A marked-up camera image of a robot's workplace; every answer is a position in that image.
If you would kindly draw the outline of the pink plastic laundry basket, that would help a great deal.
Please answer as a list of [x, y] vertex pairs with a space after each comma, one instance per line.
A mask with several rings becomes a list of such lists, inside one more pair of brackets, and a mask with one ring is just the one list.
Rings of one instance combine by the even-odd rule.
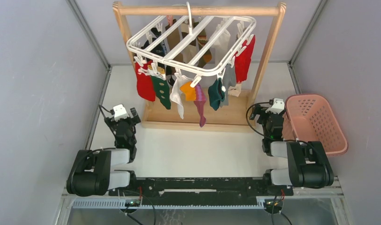
[[282, 136], [284, 139], [320, 141], [327, 156], [343, 155], [348, 142], [331, 109], [329, 102], [321, 95], [293, 95], [285, 101], [286, 113]]

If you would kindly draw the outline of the grey sock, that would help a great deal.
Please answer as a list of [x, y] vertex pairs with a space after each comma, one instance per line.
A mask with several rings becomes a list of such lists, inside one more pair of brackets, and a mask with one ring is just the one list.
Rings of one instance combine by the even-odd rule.
[[220, 107], [229, 105], [229, 88], [236, 86], [236, 74], [235, 69], [231, 67], [229, 64], [225, 67], [225, 73], [222, 80], [222, 86], [225, 88], [224, 100], [220, 103]]

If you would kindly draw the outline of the orange pink purple sock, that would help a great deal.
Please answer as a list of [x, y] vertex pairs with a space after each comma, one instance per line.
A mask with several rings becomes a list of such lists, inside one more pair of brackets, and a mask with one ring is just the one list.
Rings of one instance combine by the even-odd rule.
[[204, 116], [204, 105], [206, 103], [206, 96], [202, 87], [197, 84], [194, 88], [191, 87], [191, 82], [187, 82], [180, 87], [180, 90], [185, 95], [186, 101], [193, 101], [199, 114], [199, 126], [202, 128], [206, 124], [206, 117]]

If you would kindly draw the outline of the white plastic clip hanger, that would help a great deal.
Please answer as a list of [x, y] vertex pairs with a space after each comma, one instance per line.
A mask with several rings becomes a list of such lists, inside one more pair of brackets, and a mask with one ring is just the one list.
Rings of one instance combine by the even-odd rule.
[[[160, 13], [154, 20], [142, 28], [137, 34], [130, 37], [125, 43], [127, 49], [136, 56], [151, 59], [154, 64], [162, 63], [166, 66], [174, 67], [178, 71], [187, 71], [195, 74], [195, 78], [191, 84], [194, 87], [198, 84], [202, 77], [217, 76], [223, 78], [225, 67], [229, 64], [235, 67], [235, 57], [237, 53], [241, 53], [242, 43], [252, 35], [255, 29], [256, 20], [251, 16], [238, 16], [231, 8], [208, 8], [195, 7], [191, 8], [189, 4], [185, 7], [151, 7], [136, 8], [129, 10], [134, 15], [155, 15]], [[173, 23], [166, 31], [161, 32], [161, 36], [155, 41], [150, 37], [151, 28], [157, 28], [161, 31], [161, 21], [168, 15], [180, 15], [175, 23]], [[228, 51], [220, 63], [212, 69], [204, 69], [198, 67], [199, 58], [211, 49], [212, 44], [224, 31], [228, 30], [234, 22], [238, 22], [238, 39], [233, 45], [229, 45]], [[196, 54], [197, 36], [202, 29], [205, 29], [208, 42]], [[162, 57], [152, 53], [152, 49], [167, 40], [175, 31], [187, 32], [177, 44], [169, 48], [167, 54]]]

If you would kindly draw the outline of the red fuzzy sock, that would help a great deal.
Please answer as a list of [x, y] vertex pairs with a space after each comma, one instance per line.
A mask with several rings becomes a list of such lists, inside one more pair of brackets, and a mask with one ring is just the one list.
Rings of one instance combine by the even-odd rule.
[[148, 66], [152, 63], [152, 60], [143, 64], [142, 67], [138, 63], [135, 63], [135, 73], [137, 78], [137, 93], [138, 95], [147, 100], [154, 102], [156, 94], [153, 88], [153, 83], [150, 75], [146, 75], [144, 71], [147, 71]]
[[235, 57], [235, 74], [236, 82], [242, 83], [247, 79], [249, 67], [251, 64], [251, 57], [254, 50], [256, 38], [254, 35], [250, 35], [243, 43], [240, 50], [241, 53], [237, 53]]

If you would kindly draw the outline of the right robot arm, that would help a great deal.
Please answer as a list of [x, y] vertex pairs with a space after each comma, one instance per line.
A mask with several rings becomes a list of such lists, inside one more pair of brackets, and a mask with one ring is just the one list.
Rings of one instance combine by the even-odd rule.
[[334, 173], [320, 141], [291, 140], [282, 135], [284, 114], [265, 102], [255, 103], [246, 111], [246, 122], [256, 120], [262, 127], [262, 149], [270, 157], [285, 158], [288, 167], [270, 169], [268, 179], [263, 181], [263, 190], [268, 195], [275, 195], [282, 186], [320, 189], [334, 183]]

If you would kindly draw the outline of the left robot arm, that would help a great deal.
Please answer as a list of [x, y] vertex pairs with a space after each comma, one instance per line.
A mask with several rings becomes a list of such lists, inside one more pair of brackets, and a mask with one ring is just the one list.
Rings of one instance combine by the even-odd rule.
[[126, 195], [138, 190], [138, 182], [133, 180], [134, 173], [115, 170], [121, 164], [134, 161], [136, 148], [136, 124], [141, 119], [135, 108], [120, 104], [104, 116], [104, 122], [114, 136], [114, 146], [96, 150], [79, 150], [69, 173], [66, 189], [70, 194], [80, 197], [104, 195], [108, 190], [120, 188]]

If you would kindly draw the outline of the green dotted sock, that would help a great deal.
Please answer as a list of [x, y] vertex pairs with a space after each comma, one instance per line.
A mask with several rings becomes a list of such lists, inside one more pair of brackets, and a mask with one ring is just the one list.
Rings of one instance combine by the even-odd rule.
[[161, 104], [167, 109], [171, 109], [170, 101], [170, 88], [168, 82], [163, 76], [165, 75], [165, 69], [157, 67], [157, 73], [155, 73], [151, 67], [148, 68], [150, 73], [153, 89], [156, 97], [160, 100]]

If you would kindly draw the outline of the dark green reindeer sock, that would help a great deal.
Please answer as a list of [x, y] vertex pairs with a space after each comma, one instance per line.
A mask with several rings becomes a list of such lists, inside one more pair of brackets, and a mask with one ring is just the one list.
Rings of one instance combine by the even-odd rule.
[[209, 105], [217, 111], [221, 103], [225, 100], [225, 93], [222, 90], [223, 83], [222, 79], [218, 78], [209, 88]]

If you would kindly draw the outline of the black patterned sock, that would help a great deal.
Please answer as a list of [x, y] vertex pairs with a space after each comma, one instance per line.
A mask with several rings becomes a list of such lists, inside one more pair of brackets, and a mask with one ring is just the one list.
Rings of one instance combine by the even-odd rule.
[[[151, 28], [150, 32], [155, 36], [152, 38], [152, 41], [155, 41], [157, 38], [161, 36], [161, 31], [159, 31], [157, 28]], [[152, 49], [152, 53], [164, 57], [167, 54], [167, 49], [165, 47], [164, 41], [161, 41], [160, 44], [156, 45]], [[165, 69], [166, 74], [166, 80], [170, 86], [173, 86], [175, 83], [173, 76], [173, 69], [170, 66], [166, 66], [162, 63], [158, 63], [158, 66]]]

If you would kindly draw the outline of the brown striped sock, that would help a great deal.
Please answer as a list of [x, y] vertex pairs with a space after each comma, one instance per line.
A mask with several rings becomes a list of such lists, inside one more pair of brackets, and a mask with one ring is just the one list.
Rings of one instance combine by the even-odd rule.
[[[198, 34], [197, 38], [197, 48], [196, 48], [196, 54], [207, 44], [208, 37], [206, 34], [205, 29], [202, 29], [201, 32]], [[212, 60], [212, 53], [210, 49], [207, 49], [207, 51], [199, 58], [198, 60], [198, 67], [203, 68], [208, 62]]]

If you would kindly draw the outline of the white cream sock back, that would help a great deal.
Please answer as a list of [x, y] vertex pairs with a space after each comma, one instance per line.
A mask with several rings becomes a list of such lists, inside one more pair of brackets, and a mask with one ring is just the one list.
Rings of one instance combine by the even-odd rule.
[[231, 34], [227, 29], [224, 29], [224, 31], [211, 46], [215, 50], [214, 62], [216, 66], [220, 63], [228, 51], [230, 37]]

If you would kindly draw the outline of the wooden hanger rack frame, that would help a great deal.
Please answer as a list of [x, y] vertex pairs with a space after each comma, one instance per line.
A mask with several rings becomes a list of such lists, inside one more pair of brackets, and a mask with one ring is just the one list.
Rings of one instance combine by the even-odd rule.
[[[142, 28], [154, 20], [160, 13], [155, 15], [134, 15], [129, 10], [136, 8], [151, 8], [158, 6], [123, 6], [121, 2], [113, 3], [113, 11], [122, 33], [124, 42], [130, 37], [137, 34]], [[218, 79], [217, 76], [202, 77], [198, 83], [206, 96], [206, 103], [204, 105], [204, 116], [206, 117], [206, 124], [203, 127], [199, 126], [199, 114], [193, 101], [186, 101], [185, 95], [181, 94], [181, 99], [184, 107], [183, 120], [180, 118], [177, 110], [177, 104], [171, 101], [171, 109], [167, 110], [156, 97], [154, 102], [146, 101], [145, 112], [142, 118], [142, 126], [145, 128], [159, 128], [159, 129], [189, 129], [198, 130], [204, 129], [207, 131], [228, 131], [228, 132], [248, 132], [249, 125], [246, 122], [246, 111], [254, 103], [258, 90], [260, 88], [264, 73], [266, 71], [268, 60], [274, 47], [275, 40], [277, 38], [278, 31], [281, 27], [283, 17], [286, 12], [286, 4], [280, 2], [276, 7], [223, 7], [231, 8], [238, 16], [272, 16], [273, 21], [270, 27], [270, 31], [266, 40], [266, 44], [259, 62], [259, 67], [253, 87], [251, 90], [242, 90], [239, 94], [232, 96], [230, 92], [241, 83], [236, 83], [235, 87], [229, 88], [229, 105], [219, 107], [215, 111], [209, 105], [208, 88]], [[161, 21], [161, 32], [166, 31], [173, 23], [180, 19], [180, 15], [168, 15]], [[238, 39], [238, 22], [234, 22], [228, 27], [228, 32], [231, 34], [229, 45], [233, 45]], [[167, 52], [170, 47], [177, 44], [183, 37], [187, 35], [187, 32], [175, 31], [167, 40], [164, 40]], [[138, 63], [140, 67], [151, 59], [136, 56], [134, 53], [127, 50], [130, 60], [132, 62], [134, 71], [135, 63]], [[212, 53], [212, 60], [208, 62], [203, 68], [212, 69], [215, 67], [213, 48], [210, 49]], [[148, 66], [157, 73], [158, 64], [153, 62]], [[187, 71], [178, 71], [174, 67], [173, 78], [176, 80], [174, 73], [178, 72], [180, 75], [185, 75], [191, 79], [191, 84], [195, 78], [195, 74]]]

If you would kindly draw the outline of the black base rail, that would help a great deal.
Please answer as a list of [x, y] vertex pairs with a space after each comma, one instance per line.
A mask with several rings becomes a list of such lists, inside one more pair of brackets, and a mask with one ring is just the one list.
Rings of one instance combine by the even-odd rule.
[[274, 186], [265, 178], [134, 178], [109, 196], [145, 197], [156, 206], [249, 206], [257, 198], [293, 196], [291, 187]]

